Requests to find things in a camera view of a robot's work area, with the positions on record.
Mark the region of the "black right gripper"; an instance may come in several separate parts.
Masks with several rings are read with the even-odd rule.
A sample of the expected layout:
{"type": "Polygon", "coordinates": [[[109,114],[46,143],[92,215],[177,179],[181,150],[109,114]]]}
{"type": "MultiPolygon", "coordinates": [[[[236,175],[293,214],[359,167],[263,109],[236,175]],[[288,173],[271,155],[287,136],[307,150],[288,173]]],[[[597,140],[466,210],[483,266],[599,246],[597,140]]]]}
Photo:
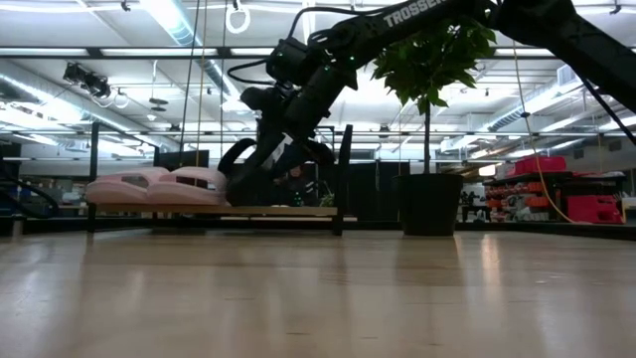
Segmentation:
{"type": "Polygon", "coordinates": [[[309,137],[330,115],[330,107],[345,87],[358,87],[354,70],[320,67],[307,84],[289,94],[277,87],[246,89],[240,99],[261,112],[250,173],[284,174],[312,160],[331,163],[333,156],[312,144],[309,137]]]}

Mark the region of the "black foam slide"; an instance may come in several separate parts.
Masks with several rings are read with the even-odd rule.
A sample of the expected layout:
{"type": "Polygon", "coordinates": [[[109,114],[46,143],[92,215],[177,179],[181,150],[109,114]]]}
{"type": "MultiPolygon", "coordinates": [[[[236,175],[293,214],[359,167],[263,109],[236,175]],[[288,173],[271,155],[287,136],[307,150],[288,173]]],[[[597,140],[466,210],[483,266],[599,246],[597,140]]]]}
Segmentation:
{"type": "Polygon", "coordinates": [[[250,156],[255,147],[256,140],[241,139],[228,150],[218,165],[218,171],[228,180],[226,199],[234,207],[270,206],[273,202],[273,174],[250,173],[250,156]]]}

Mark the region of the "pink foam slide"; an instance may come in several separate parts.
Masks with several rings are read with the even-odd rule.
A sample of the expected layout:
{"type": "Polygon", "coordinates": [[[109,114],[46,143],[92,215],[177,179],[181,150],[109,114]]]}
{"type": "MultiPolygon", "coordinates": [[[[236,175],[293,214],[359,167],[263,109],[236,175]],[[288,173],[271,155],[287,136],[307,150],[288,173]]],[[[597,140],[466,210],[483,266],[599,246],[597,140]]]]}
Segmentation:
{"type": "Polygon", "coordinates": [[[182,167],[162,175],[147,188],[150,203],[161,205],[223,206],[226,176],[207,167],[182,167]]]}
{"type": "Polygon", "coordinates": [[[140,167],[97,177],[86,186],[91,204],[145,204],[147,189],[168,174],[163,167],[140,167]]]}

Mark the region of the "black panel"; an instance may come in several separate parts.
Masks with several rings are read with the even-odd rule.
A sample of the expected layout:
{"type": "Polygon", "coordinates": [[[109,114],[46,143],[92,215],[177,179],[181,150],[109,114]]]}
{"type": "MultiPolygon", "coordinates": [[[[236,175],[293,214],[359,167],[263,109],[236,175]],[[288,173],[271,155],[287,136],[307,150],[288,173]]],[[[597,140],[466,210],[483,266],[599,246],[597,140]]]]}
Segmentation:
{"type": "Polygon", "coordinates": [[[363,222],[397,221],[398,200],[393,179],[409,173],[406,162],[352,164],[348,182],[348,213],[363,222]]]}

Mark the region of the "black monitor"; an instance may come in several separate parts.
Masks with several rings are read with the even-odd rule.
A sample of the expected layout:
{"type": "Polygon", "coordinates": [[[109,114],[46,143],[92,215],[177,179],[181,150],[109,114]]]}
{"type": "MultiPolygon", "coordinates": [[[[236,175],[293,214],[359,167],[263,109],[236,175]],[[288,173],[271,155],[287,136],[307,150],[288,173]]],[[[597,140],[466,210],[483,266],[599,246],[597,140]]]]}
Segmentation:
{"type": "Polygon", "coordinates": [[[153,159],[155,167],[162,167],[169,171],[182,167],[208,167],[209,162],[208,150],[159,153],[153,159]]]}

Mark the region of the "black plant pot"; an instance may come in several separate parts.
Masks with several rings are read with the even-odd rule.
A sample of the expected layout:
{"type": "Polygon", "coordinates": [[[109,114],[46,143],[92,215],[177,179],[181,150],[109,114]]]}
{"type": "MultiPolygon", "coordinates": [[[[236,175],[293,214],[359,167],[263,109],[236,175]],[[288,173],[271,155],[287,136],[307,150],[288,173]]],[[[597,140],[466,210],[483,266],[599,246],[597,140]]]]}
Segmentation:
{"type": "Polygon", "coordinates": [[[423,173],[393,178],[402,231],[407,236],[451,237],[454,234],[463,177],[423,173]]]}

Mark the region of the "green leafy plant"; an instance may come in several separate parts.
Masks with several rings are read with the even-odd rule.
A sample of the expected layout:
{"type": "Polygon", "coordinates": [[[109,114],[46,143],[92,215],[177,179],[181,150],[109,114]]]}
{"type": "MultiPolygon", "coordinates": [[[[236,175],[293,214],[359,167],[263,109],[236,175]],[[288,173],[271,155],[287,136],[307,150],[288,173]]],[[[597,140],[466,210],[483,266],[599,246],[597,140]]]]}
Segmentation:
{"type": "Polygon", "coordinates": [[[424,117],[423,172],[430,172],[431,109],[447,107],[440,92],[460,82],[474,88],[469,74],[478,61],[494,54],[495,32],[467,16],[430,25],[384,48],[374,59],[374,80],[382,80],[402,105],[413,102],[424,117]]]}

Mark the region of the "black overhead rig beam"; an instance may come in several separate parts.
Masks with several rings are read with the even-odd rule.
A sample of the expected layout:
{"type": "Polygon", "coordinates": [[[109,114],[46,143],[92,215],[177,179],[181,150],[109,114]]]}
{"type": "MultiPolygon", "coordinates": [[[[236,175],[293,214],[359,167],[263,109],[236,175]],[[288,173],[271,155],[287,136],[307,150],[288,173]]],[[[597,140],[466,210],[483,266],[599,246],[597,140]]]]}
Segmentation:
{"type": "Polygon", "coordinates": [[[189,60],[262,59],[271,47],[0,47],[0,59],[189,60]]]}

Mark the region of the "black ceiling-hung device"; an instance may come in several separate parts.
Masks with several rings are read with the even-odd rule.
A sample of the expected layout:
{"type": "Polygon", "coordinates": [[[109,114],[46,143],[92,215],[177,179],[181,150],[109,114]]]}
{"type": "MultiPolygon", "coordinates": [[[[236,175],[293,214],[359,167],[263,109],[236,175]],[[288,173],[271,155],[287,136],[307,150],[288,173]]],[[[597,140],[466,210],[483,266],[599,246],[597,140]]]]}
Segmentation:
{"type": "Polygon", "coordinates": [[[63,79],[73,86],[79,86],[91,96],[107,98],[111,95],[108,78],[83,68],[77,63],[67,63],[63,79]]]}

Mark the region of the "red bins storage rack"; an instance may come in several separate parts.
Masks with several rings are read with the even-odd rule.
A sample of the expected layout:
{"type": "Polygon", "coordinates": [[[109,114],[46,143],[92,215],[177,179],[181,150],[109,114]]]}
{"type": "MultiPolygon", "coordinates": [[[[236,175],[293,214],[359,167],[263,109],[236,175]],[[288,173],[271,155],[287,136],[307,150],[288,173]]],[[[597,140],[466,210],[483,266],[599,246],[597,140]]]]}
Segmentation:
{"type": "Polygon", "coordinates": [[[484,183],[496,222],[622,224],[622,172],[576,172],[562,156],[530,155],[484,183]]]}

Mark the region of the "wooden shelf with black frame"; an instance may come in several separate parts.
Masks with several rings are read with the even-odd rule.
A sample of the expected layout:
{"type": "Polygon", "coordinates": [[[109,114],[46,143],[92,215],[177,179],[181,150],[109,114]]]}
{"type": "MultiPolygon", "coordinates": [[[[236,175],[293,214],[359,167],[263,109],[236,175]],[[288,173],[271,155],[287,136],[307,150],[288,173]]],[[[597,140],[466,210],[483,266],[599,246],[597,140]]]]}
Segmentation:
{"type": "MultiPolygon", "coordinates": [[[[345,199],[347,176],[350,167],[351,145],[353,139],[353,126],[346,126],[344,130],[338,165],[336,166],[336,189],[334,193],[334,204],[330,207],[281,207],[281,206],[241,206],[234,207],[230,203],[223,206],[203,206],[203,205],[161,205],[153,204],[149,201],[145,204],[90,204],[88,213],[89,223],[94,224],[96,213],[100,212],[132,212],[132,213],[158,213],[167,214],[208,214],[215,216],[274,216],[274,217],[300,217],[318,218],[323,217],[331,221],[332,234],[340,236],[344,229],[345,199]]],[[[97,157],[90,158],[90,182],[94,181],[96,175],[97,157]]]]}

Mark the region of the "silver ceiling air duct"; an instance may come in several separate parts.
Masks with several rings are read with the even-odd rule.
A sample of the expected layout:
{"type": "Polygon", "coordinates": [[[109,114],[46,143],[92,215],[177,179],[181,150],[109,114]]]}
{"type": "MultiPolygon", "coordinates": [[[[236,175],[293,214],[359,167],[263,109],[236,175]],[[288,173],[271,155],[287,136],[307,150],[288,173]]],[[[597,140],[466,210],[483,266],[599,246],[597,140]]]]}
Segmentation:
{"type": "MultiPolygon", "coordinates": [[[[170,38],[181,47],[202,47],[203,40],[195,31],[195,23],[186,14],[181,0],[139,0],[142,8],[164,29],[170,38]]],[[[221,66],[215,60],[201,59],[195,63],[225,97],[238,97],[239,90],[231,80],[223,75],[221,66]]]]}

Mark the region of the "black aluminium table frame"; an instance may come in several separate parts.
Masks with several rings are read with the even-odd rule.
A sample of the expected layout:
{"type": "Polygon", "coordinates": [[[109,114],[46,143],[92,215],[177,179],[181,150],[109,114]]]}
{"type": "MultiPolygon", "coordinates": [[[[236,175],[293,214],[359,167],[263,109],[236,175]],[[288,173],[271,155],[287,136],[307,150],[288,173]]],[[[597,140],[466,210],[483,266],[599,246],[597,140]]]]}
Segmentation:
{"type": "MultiPolygon", "coordinates": [[[[48,220],[0,217],[0,237],[8,237],[15,230],[22,234],[51,234],[62,232],[115,231],[147,228],[170,229],[210,229],[210,230],[295,230],[331,231],[329,220],[318,218],[314,221],[300,220],[273,221],[259,220],[200,220],[200,219],[141,219],[141,218],[98,218],[91,225],[86,218],[54,218],[48,220]]],[[[636,226],[585,225],[564,223],[458,223],[457,232],[523,232],[552,234],[574,237],[589,237],[605,240],[636,242],[636,226]]]]}

